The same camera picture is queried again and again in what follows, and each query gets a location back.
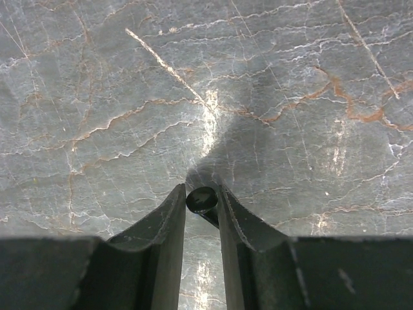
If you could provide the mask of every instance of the scratch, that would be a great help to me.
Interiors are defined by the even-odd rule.
[[[8,8],[7,8],[7,6],[6,6],[6,2],[5,2],[5,1],[3,1],[3,2],[4,2],[4,4],[5,4],[5,8],[6,8],[7,12],[9,13],[10,20],[12,21],[14,30],[15,30],[15,32],[16,32],[16,35],[17,35],[17,38],[19,39],[20,44],[17,43],[17,41],[13,38],[13,36],[11,35],[11,33],[7,30],[7,28],[4,26],[4,24],[2,24],[1,21],[0,21],[0,25],[4,28],[4,30],[7,32],[7,34],[12,38],[13,42],[17,45],[17,47],[20,49],[20,51],[23,53],[23,55],[25,55],[25,58],[27,59],[28,63],[30,64],[28,67],[29,67],[29,69],[30,69],[30,75],[31,75],[31,77],[32,77],[33,88],[34,88],[35,92],[38,92],[38,87],[37,87],[37,85],[36,85],[36,83],[35,83],[35,78],[34,78],[34,76],[33,76],[33,70],[32,70],[33,64],[32,64],[32,62],[31,62],[31,60],[30,60],[30,58],[29,58],[28,53],[26,52],[26,48],[25,48],[23,42],[21,41],[21,37],[20,37],[20,35],[19,35],[19,32],[17,31],[17,28],[16,28],[15,25],[14,25],[14,21],[13,21],[12,15],[11,15],[10,12],[8,11]],[[34,71],[37,73],[40,81],[41,81],[42,84],[43,84],[43,87],[45,88],[45,90],[46,90],[46,92],[47,92],[45,82],[41,79],[39,72],[38,72],[36,69],[34,69]],[[54,103],[53,98],[52,98],[50,95],[49,95],[49,98],[50,98],[50,101],[53,103],[53,106],[54,106],[54,108],[55,108],[55,111],[56,111],[57,116],[59,117],[59,120],[62,121],[62,119],[61,119],[61,117],[60,117],[60,115],[59,115],[59,111],[58,111],[57,108],[56,108],[56,104]],[[37,102],[37,97],[35,97],[35,100],[36,100],[36,107],[38,108],[38,107],[39,107],[39,103]]]
[[[252,32],[251,32],[250,28],[248,27],[247,23],[245,22],[244,17],[243,17],[243,16],[241,15],[241,13],[239,12],[239,10],[238,10],[237,6],[235,5],[235,3],[233,2],[233,0],[231,0],[231,3],[232,3],[232,5],[234,6],[234,8],[236,9],[239,17],[242,19],[243,24],[245,25],[245,28],[248,30],[248,33],[250,34],[250,36],[251,36],[252,40],[254,41],[255,45],[257,46],[257,48],[258,48],[258,50],[259,50],[259,53],[261,54],[262,58],[264,58],[265,62],[266,62],[267,65],[268,65],[268,61],[267,61],[267,59],[265,58],[265,56],[263,55],[260,47],[258,46],[257,41],[256,41],[256,40],[254,39],[254,37],[252,36]],[[279,81],[278,81],[276,75],[275,75],[274,72],[272,71],[271,66],[268,66],[268,67],[269,67],[269,69],[270,69],[270,71],[271,71],[274,79],[276,80],[276,83],[278,84],[278,87],[281,89],[281,85],[279,84]]]
[[[258,155],[257,155],[257,129],[255,129],[254,131],[254,154],[256,156],[257,170],[259,171],[259,163],[258,163]]]
[[[350,291],[350,293],[355,294],[356,290],[354,289],[353,281],[348,276],[348,274],[344,270],[342,270],[342,268],[339,268],[338,269],[338,275],[343,280],[344,285]]]
[[[370,59],[373,60],[373,63],[376,65],[376,67],[379,70],[380,74],[383,76],[383,78],[385,79],[385,81],[389,85],[390,89],[393,91],[393,94],[395,95],[395,97],[400,99],[400,96],[399,96],[398,92],[396,91],[396,89],[394,88],[392,82],[390,82],[389,78],[386,76],[383,68],[381,68],[381,66],[378,63],[376,57],[374,57],[373,52],[371,51],[371,49],[366,44],[366,41],[364,41],[364,39],[361,37],[361,34],[360,34],[359,30],[356,28],[356,26],[354,25],[354,23],[351,21],[351,19],[347,15],[346,11],[344,10],[343,6],[341,5],[341,0],[336,0],[336,1],[337,1],[337,4],[338,4],[339,8],[340,8],[341,13],[343,14],[344,18],[346,19],[346,22],[348,22],[348,24],[351,26],[351,29],[357,35],[357,38],[360,40],[361,44],[367,50],[367,53],[370,56]]]
[[[140,37],[138,37],[136,34],[134,34],[132,31],[130,31],[128,28],[125,28],[125,31],[128,35],[133,37],[136,41],[142,44],[143,48],[150,52],[156,59],[156,61],[166,70],[168,73],[176,78],[179,82],[181,82],[191,93],[194,94],[195,98],[198,99],[204,106],[206,106],[211,113],[213,113],[212,109],[207,105],[207,102],[176,72],[174,68],[172,68],[170,65],[168,65],[165,61],[162,60],[162,58],[150,47],[147,45]]]

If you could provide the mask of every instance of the dark metal part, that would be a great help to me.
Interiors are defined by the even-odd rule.
[[[229,310],[413,308],[413,238],[288,237],[217,196]]]
[[[199,187],[193,190],[186,198],[186,206],[195,214],[202,216],[216,228],[218,223],[218,197],[211,187]]]
[[[185,196],[185,185],[178,185],[157,209],[107,242],[0,240],[0,309],[177,309]]]

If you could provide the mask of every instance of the gray marble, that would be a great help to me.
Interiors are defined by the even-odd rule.
[[[413,233],[413,0],[0,14],[1,236],[108,238],[218,178],[289,235]],[[184,247],[179,308],[226,309],[219,232],[188,213]]]

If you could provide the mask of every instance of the metal tool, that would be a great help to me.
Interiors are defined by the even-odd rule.
[[[181,184],[106,242],[1,240],[0,309],[177,309],[185,204],[219,229],[229,310],[413,306],[413,238],[288,237],[224,185]]]

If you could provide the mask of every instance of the marble surface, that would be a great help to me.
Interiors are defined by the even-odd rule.
[[[218,178],[289,235],[413,233],[413,0],[3,0],[0,22],[0,236],[108,238]],[[188,213],[184,247],[179,308],[226,309],[219,231]]]

